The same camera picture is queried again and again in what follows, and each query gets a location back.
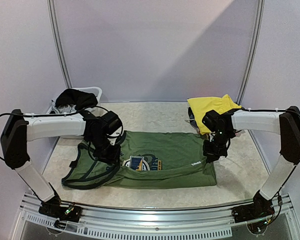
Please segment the yellow cloth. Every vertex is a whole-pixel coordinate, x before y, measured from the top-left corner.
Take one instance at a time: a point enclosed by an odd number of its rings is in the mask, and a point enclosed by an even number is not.
[[[194,115],[194,120],[200,129],[200,134],[208,134],[211,131],[202,123],[206,112],[215,110],[218,114],[224,114],[231,109],[240,109],[241,106],[235,104],[228,94],[223,97],[195,97],[189,98],[188,103]]]

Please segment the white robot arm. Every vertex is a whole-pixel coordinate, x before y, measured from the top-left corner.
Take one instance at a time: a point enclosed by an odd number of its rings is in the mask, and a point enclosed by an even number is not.
[[[118,115],[109,111],[101,117],[89,111],[71,114],[35,115],[15,109],[10,114],[0,141],[3,160],[15,170],[41,200],[41,214],[78,222],[81,208],[62,207],[57,192],[34,167],[28,156],[27,142],[57,136],[83,136],[94,146],[93,156],[107,164],[120,164],[120,145],[111,145],[108,138],[122,122]]]
[[[224,114],[212,110],[202,119],[213,137],[205,140],[203,155],[207,162],[227,156],[230,139],[239,130],[258,130],[280,134],[281,150],[277,164],[262,188],[253,197],[250,205],[241,205],[232,210],[235,222],[244,222],[274,213],[272,199],[300,162],[300,111],[296,106],[285,110],[232,109]]]

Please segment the white basket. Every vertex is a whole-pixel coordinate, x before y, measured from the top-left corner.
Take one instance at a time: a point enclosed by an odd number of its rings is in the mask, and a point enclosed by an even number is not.
[[[100,98],[102,95],[102,89],[100,87],[97,86],[90,86],[90,87],[73,87],[72,89],[76,89],[85,93],[89,93],[89,94],[94,94],[95,98],[97,100],[97,106],[100,106]],[[87,108],[87,111],[93,112],[93,115],[95,116],[101,116],[103,111],[100,108],[97,107],[92,107],[92,108]],[[46,114],[50,114],[52,111],[52,107],[50,106],[48,111],[46,112]],[[71,136],[71,135],[67,135],[67,136],[60,136],[61,138],[64,139],[83,139],[83,136]]]

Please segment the green shirt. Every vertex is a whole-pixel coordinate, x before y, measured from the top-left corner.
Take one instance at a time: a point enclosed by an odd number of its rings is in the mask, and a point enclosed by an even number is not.
[[[203,140],[193,133],[125,131],[121,143],[121,166],[117,167],[92,160],[87,143],[83,141],[78,145],[74,162],[76,167],[71,168],[62,184],[75,189],[102,185],[173,189],[217,184],[214,166],[206,163],[203,156]]]

